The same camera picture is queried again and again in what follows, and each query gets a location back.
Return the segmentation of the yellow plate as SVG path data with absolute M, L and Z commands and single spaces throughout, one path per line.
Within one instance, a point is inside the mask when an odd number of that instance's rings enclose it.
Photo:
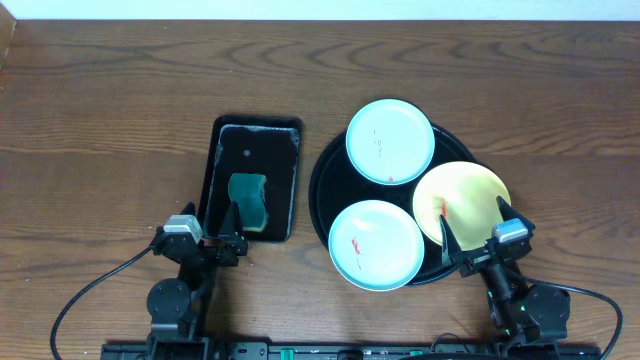
M 488 168 L 471 162 L 449 162 L 428 171 L 412 200 L 414 218 L 422 232 L 441 245 L 444 218 L 464 251 L 484 245 L 494 225 L 502 221 L 497 199 L 511 201 L 503 181 Z

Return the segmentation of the light blue plate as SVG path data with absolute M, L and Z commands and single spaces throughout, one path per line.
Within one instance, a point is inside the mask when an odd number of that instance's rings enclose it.
M 423 234 L 405 210 L 381 200 L 365 200 L 342 210 L 333 221 L 328 251 L 336 270 L 351 284 L 373 292 L 407 285 L 425 257 Z
M 435 154 L 435 133 L 427 116 L 398 99 L 377 100 L 358 110 L 347 127 L 345 143 L 356 171 L 386 186 L 415 180 Z

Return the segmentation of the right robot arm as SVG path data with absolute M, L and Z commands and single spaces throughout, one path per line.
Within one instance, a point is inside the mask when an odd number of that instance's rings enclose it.
M 439 217 L 442 261 L 456 267 L 463 278 L 476 274 L 482 277 L 494 324 L 516 344 L 565 339 L 570 295 L 551 285 L 526 280 L 517 265 L 532 250 L 535 225 L 502 197 L 498 196 L 496 202 L 502 222 L 494 225 L 491 237 L 473 250 L 463 250 L 445 217 Z

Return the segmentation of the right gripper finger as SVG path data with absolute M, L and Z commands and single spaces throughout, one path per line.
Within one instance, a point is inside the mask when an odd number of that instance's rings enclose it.
M 458 262 L 462 249 L 444 215 L 439 216 L 439 223 L 442 233 L 442 264 L 452 266 Z
M 533 231 L 535 229 L 535 225 L 516 211 L 503 197 L 497 196 L 496 202 L 504 222 L 519 219 L 529 231 Z

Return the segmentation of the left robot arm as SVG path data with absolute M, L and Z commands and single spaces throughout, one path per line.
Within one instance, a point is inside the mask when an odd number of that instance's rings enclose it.
M 169 340 L 203 335 L 217 270 L 236 267 L 248 252 L 238 204 L 228 207 L 218 235 L 206 239 L 189 203 L 156 230 L 150 248 L 179 265 L 175 278 L 158 282 L 148 294 L 151 335 Z

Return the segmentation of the green yellow sponge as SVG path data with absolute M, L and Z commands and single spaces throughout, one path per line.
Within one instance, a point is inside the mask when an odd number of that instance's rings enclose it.
M 238 204 L 243 229 L 262 232 L 268 222 L 265 205 L 266 177 L 262 174 L 233 173 L 228 184 L 228 195 Z

